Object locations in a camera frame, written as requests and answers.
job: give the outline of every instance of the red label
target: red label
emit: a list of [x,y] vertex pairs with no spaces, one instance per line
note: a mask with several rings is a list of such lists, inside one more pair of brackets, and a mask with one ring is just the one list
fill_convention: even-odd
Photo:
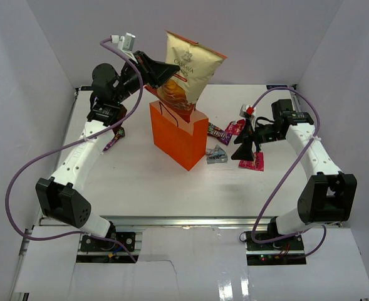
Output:
[[181,75],[178,75],[177,73],[173,76],[177,77],[179,80],[182,80],[183,82],[187,83],[187,79],[185,77],[182,77]]
[[252,171],[264,171],[264,153],[256,152],[254,153],[253,161],[243,161],[239,163],[239,167],[251,169]]

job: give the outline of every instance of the white paper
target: white paper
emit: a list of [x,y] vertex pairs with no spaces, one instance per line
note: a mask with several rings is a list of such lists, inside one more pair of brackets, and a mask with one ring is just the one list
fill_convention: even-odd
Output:
[[[32,236],[47,237],[74,230],[67,226],[37,226]],[[79,234],[56,240],[30,241],[15,292],[33,293],[43,299],[67,296],[79,241]]]
[[[323,230],[303,234],[305,252],[316,247]],[[349,301],[369,298],[369,279],[351,229],[328,229],[322,247],[306,265],[248,267],[256,300]]]
[[182,300],[250,300],[241,230],[149,228],[140,261],[168,261]]
[[77,263],[67,300],[175,301],[180,295],[170,262]]

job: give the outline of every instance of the cable tie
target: cable tie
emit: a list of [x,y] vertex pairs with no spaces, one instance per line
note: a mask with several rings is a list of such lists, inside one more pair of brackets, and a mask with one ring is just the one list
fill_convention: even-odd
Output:
[[308,139],[314,139],[315,141],[321,141],[322,139],[319,138],[318,136],[314,136],[314,135],[309,135]]

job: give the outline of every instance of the orange paper bag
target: orange paper bag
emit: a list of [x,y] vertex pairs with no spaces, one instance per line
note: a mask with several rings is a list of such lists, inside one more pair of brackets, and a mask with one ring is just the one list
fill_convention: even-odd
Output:
[[160,101],[150,103],[154,144],[186,170],[191,170],[205,155],[209,120],[193,111],[187,123]]

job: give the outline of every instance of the pink candy wrapper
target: pink candy wrapper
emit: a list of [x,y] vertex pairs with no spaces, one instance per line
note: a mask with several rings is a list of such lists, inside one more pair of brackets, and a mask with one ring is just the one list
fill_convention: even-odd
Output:
[[241,131],[243,130],[244,126],[246,125],[246,121],[244,119],[238,121],[232,121],[227,126],[225,132],[232,135],[240,135]]
[[264,153],[254,153],[255,159],[253,161],[243,161],[239,163],[239,167],[251,169],[253,171],[264,171]]

